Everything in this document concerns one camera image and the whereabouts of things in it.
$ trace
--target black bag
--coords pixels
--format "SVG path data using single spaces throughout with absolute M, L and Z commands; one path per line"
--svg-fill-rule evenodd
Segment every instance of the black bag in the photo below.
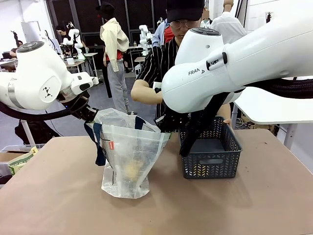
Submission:
M 53 137 L 60 137 L 44 121 L 28 121 L 27 124 L 36 144 L 47 143 Z M 29 144 L 21 120 L 15 127 L 15 134 L 23 140 L 24 144 Z

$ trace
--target white shirt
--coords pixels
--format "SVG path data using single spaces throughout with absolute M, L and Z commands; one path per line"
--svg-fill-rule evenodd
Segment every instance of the white shirt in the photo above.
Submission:
M 117 50 L 126 52 L 129 47 L 129 40 L 116 21 L 116 18 L 110 19 L 100 29 L 100 38 L 106 45 L 105 53 L 110 59 L 113 71 L 118 72 L 117 66 Z
M 220 32 L 224 44 L 231 44 L 246 35 L 246 30 L 240 21 L 231 16 L 230 12 L 223 12 L 221 16 L 215 18 L 211 24 L 211 29 Z
M 200 27 L 201 28 L 210 28 L 211 24 L 210 24 L 210 21 L 209 20 L 203 20 L 201 21 L 200 23 Z

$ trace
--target white cup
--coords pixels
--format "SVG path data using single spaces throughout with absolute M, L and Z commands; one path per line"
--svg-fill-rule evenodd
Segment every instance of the white cup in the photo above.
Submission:
M 67 64 L 68 65 L 75 65 L 74 58 L 67 58 Z

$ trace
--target black striped shirt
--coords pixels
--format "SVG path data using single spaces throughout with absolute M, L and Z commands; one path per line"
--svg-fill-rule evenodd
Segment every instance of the black striped shirt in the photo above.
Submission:
M 153 82 L 162 82 L 167 71 L 175 65 L 177 51 L 175 38 L 161 47 L 153 47 L 146 57 L 143 69 L 137 79 L 145 80 L 151 88 Z M 163 110 L 162 105 L 157 105 L 156 116 L 162 116 Z

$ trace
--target person in beige jacket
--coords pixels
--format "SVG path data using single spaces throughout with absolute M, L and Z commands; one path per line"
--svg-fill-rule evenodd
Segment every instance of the person in beige jacket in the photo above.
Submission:
M 100 38 L 105 43 L 103 63 L 108 68 L 113 102 L 116 110 L 127 113 L 129 101 L 125 83 L 123 53 L 129 47 L 129 40 L 114 18 L 115 8 L 110 3 L 103 1 L 96 10 L 105 20 L 105 24 L 100 29 Z

